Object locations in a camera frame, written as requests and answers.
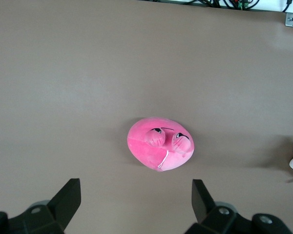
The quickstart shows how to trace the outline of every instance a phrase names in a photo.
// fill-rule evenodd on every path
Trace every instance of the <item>black cable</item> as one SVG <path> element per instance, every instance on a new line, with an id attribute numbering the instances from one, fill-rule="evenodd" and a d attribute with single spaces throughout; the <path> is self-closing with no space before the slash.
<path id="1" fill-rule="evenodd" d="M 287 6 L 284 8 L 282 12 L 285 12 L 289 8 L 290 4 L 287 4 Z"/>
<path id="2" fill-rule="evenodd" d="M 287 0 L 287 6 L 284 8 L 282 12 L 285 12 L 291 4 L 292 4 L 292 0 Z"/>
<path id="3" fill-rule="evenodd" d="M 252 6 L 246 8 L 246 10 L 250 10 L 250 9 L 252 9 L 252 8 L 255 7 L 258 3 L 259 3 L 259 0 L 257 0 L 257 2 L 254 3 Z"/>
<path id="4" fill-rule="evenodd" d="M 227 8 L 229 8 L 229 9 L 234 9 L 234 8 L 232 8 L 231 6 L 229 6 L 229 4 L 226 2 L 226 0 L 224 0 L 224 3 L 225 3 L 225 5 L 227 6 Z"/>
<path id="5" fill-rule="evenodd" d="M 191 3 L 194 3 L 195 1 L 199 1 L 200 3 L 202 3 L 205 6 L 209 6 L 209 7 L 213 7 L 213 5 L 208 1 L 208 0 L 193 0 L 193 1 L 187 1 L 187 2 L 183 2 L 181 3 L 181 5 L 189 5 Z"/>
<path id="6" fill-rule="evenodd" d="M 242 1 L 242 10 L 245 10 L 245 2 L 244 0 L 241 0 Z"/>
<path id="7" fill-rule="evenodd" d="M 214 7 L 220 8 L 219 0 L 213 0 Z"/>
<path id="8" fill-rule="evenodd" d="M 234 0 L 229 0 L 229 1 L 231 2 L 235 10 L 239 10 L 239 7 L 235 4 Z"/>
<path id="9" fill-rule="evenodd" d="M 215 7 L 215 8 L 219 8 L 219 2 L 218 2 L 218 0 L 212 0 L 212 1 L 210 1 L 211 2 L 211 4 L 213 5 L 213 7 Z"/>
<path id="10" fill-rule="evenodd" d="M 183 2 L 183 3 L 181 3 L 181 5 L 188 5 L 188 4 L 194 3 L 195 1 L 197 1 L 197 0 Z"/>

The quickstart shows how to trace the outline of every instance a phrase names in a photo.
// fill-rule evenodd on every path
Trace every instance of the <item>pink fabric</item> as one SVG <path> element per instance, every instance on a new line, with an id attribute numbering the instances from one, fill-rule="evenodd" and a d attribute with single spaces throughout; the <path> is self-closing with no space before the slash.
<path id="1" fill-rule="evenodd" d="M 160 117 L 136 122 L 129 130 L 127 143 L 140 162 L 159 172 L 181 166 L 194 151 L 190 133 L 179 123 Z"/>

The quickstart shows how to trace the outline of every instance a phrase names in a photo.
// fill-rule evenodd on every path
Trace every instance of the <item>plush toy eyebrow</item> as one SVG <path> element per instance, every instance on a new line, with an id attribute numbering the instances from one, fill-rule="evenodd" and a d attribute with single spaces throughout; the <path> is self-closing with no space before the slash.
<path id="1" fill-rule="evenodd" d="M 170 130 L 173 130 L 173 131 L 175 131 L 174 129 L 171 129 L 171 128 L 164 128 L 164 129 L 170 129 Z"/>

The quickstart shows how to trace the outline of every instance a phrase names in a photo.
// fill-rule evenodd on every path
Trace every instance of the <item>white string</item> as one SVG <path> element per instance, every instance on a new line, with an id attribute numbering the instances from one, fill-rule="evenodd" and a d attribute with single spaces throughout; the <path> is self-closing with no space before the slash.
<path id="1" fill-rule="evenodd" d="M 165 156 L 165 158 L 163 159 L 162 163 L 161 163 L 160 165 L 158 165 L 158 168 L 161 168 L 161 167 L 162 167 L 162 165 L 163 165 L 163 163 L 165 162 L 167 156 L 168 156 L 168 150 L 167 150 L 166 156 Z"/>

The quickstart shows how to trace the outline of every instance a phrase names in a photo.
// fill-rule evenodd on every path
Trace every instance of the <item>gray surface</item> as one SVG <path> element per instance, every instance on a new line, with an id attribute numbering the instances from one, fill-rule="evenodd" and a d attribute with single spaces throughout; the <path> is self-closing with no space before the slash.
<path id="1" fill-rule="evenodd" d="M 183 124 L 196 150 L 163 173 L 126 135 Z M 241 215 L 293 231 L 293 29 L 282 13 L 135 0 L 0 1 L 0 210 L 52 198 L 71 177 L 73 233 L 184 233 L 191 180 Z"/>

